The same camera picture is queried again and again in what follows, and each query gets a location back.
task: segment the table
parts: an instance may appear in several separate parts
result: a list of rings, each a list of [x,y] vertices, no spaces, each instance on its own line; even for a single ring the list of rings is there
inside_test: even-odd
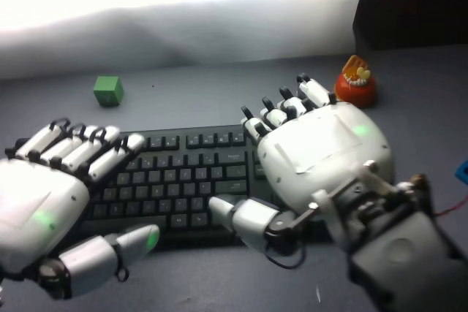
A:
[[[435,208],[450,207],[467,192],[453,173],[468,155],[468,46],[383,51],[366,58],[380,96],[366,112],[388,138],[397,179],[426,173]],[[299,72],[332,88],[347,59],[324,56],[117,72],[125,96],[121,106],[112,109],[101,108],[92,91],[95,77],[111,72],[1,81],[0,147],[14,145],[18,137],[28,137],[61,116],[128,131],[238,123],[241,105],[258,111],[263,96],[278,101],[278,87],[295,88]],[[467,214],[462,208],[440,219],[465,251]],[[50,300],[34,284],[6,281],[2,311],[374,311],[362,290],[348,282],[339,249],[323,243],[308,246],[307,252],[303,267],[286,271],[240,246],[156,250],[131,267],[125,284],[110,281],[69,302]]]

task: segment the keyboard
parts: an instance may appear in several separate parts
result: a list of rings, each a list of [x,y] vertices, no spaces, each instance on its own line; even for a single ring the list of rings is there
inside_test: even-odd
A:
[[[157,224],[164,242],[220,242],[232,236],[211,217],[210,197],[256,197],[284,207],[241,126],[137,133],[146,138],[142,153],[92,199],[80,235]]]

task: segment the orange cookie decoration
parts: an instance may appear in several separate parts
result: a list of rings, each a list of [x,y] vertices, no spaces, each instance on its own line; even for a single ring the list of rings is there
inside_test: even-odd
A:
[[[336,97],[357,107],[368,107],[375,102],[375,79],[369,65],[359,56],[350,57],[335,84]]]

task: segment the green block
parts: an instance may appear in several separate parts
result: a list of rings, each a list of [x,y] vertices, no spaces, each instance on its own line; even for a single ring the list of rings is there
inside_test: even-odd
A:
[[[117,106],[124,96],[124,87],[118,77],[99,76],[94,95],[101,106]]]

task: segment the back of robotic hand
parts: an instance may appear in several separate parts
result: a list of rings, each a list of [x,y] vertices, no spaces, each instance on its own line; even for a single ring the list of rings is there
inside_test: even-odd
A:
[[[114,126],[52,122],[0,160],[0,278],[30,279],[55,299],[69,299],[127,267],[157,243],[159,228],[93,237],[50,253],[83,219],[92,195],[142,149],[143,136],[119,138]]]
[[[347,255],[351,281],[381,311],[466,311],[467,261],[435,223],[426,178],[394,186],[392,155],[379,128],[305,74],[298,76],[298,96],[285,87],[280,93],[277,106],[263,98],[260,117],[243,107],[241,123],[290,210],[280,212],[255,194],[240,202],[221,195],[210,199],[212,216],[288,269],[305,259],[303,226],[324,221]],[[273,258],[285,256],[298,261]],[[449,301],[452,308],[444,308]]]

